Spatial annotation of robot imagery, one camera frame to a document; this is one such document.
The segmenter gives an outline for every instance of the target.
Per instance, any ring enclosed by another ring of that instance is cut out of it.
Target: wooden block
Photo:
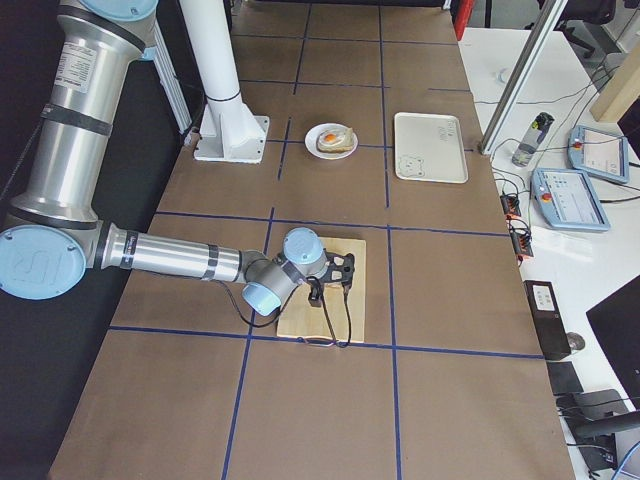
[[[618,122],[640,95],[640,44],[622,65],[591,107],[599,122]]]
[[[364,342],[365,318],[365,279],[367,264],[367,248],[364,240],[346,238],[321,238],[328,252],[355,256],[355,274],[353,286],[349,292],[349,312],[351,314],[351,341]],[[322,308],[309,305],[307,297],[310,287],[302,285],[294,292],[287,308],[278,320],[279,337],[288,338],[323,338],[331,340],[331,333],[327,326]],[[346,341],[348,336],[347,314],[344,308],[342,285],[327,285],[324,289],[324,300],[329,312],[336,338]]]

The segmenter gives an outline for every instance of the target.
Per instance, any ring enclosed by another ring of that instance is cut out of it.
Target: white desk
[[[500,72],[508,69],[508,75],[511,71],[528,34],[529,32],[520,30],[466,29],[460,42],[460,49],[476,102],[497,102],[500,99],[505,87],[499,79]],[[563,34],[554,32],[518,101],[555,100],[577,92],[588,84],[589,76]],[[595,92],[592,86],[587,89],[586,95],[562,127],[560,124],[580,95],[549,104],[516,105],[500,132],[496,145],[510,137],[520,140],[535,116],[546,111],[556,120],[540,148],[566,146],[569,131],[577,115],[586,102],[590,99],[595,100],[595,98],[592,99]],[[476,111],[483,131],[495,108],[495,104],[476,103]],[[596,126],[598,129],[612,133],[621,133],[616,124],[596,122],[589,113],[588,107],[578,123]],[[510,160],[517,145],[518,142],[515,141],[504,144],[495,152],[493,164],[497,168],[519,174],[527,182],[528,189],[531,170],[540,154],[534,156],[528,168],[517,168]],[[630,159],[637,162],[633,152]],[[566,151],[546,152],[538,166],[568,168]],[[639,169],[631,170],[629,185],[640,187]],[[498,183],[499,189],[502,189],[503,182]],[[599,180],[594,180],[593,183],[600,199],[624,198],[637,194],[637,192]],[[513,191],[513,187],[507,186],[506,190]],[[521,205],[526,218],[527,203],[524,200],[526,196],[522,195]],[[585,392],[614,388],[626,397],[591,330],[586,312],[640,274],[640,249],[637,248],[640,238],[640,203],[605,205],[606,214],[611,222],[611,230],[605,233],[551,230],[539,214],[537,206],[531,204],[531,208],[532,246],[535,257],[523,263],[520,269],[522,279],[551,281],[565,330],[579,333],[584,337],[587,344],[585,350],[572,355],[567,360],[573,362]],[[587,469],[580,453],[576,448],[569,450],[576,478],[587,479]]]

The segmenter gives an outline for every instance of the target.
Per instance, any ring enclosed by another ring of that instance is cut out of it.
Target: red object
[[[460,0],[460,7],[458,8],[458,15],[456,15],[456,22],[453,25],[453,29],[456,32],[456,38],[458,41],[462,40],[464,29],[467,27],[471,12],[473,11],[474,0]]]

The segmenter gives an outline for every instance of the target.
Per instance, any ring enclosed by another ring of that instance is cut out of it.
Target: light blue joint cap
[[[156,54],[158,53],[158,47],[147,47],[142,52],[139,60],[143,62],[153,62],[156,59]]]
[[[80,3],[112,22],[135,22],[151,15],[158,0],[80,0]]]
[[[323,251],[320,238],[308,228],[294,228],[284,237],[284,256],[290,262],[308,265],[317,261]]]
[[[260,283],[249,282],[242,290],[242,297],[263,317],[282,305],[280,297]]]
[[[57,297],[80,281],[86,266],[78,242],[56,228],[23,225],[0,234],[0,288],[10,295]]]

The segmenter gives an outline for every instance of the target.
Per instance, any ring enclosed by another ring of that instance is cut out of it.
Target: plate
[[[326,153],[318,150],[318,148],[316,147],[316,142],[318,141],[318,137],[322,132],[332,128],[347,128],[347,127],[345,127],[344,125],[340,125],[339,123],[323,123],[320,125],[316,125],[315,127],[313,127],[311,130],[307,132],[307,136],[304,137],[304,144],[306,145],[307,150],[309,150],[309,153],[311,153],[312,155],[315,155],[318,158],[323,158],[325,160],[340,160],[341,158],[348,157],[356,150],[356,148],[358,148],[358,137],[354,132],[353,148],[348,152]]]

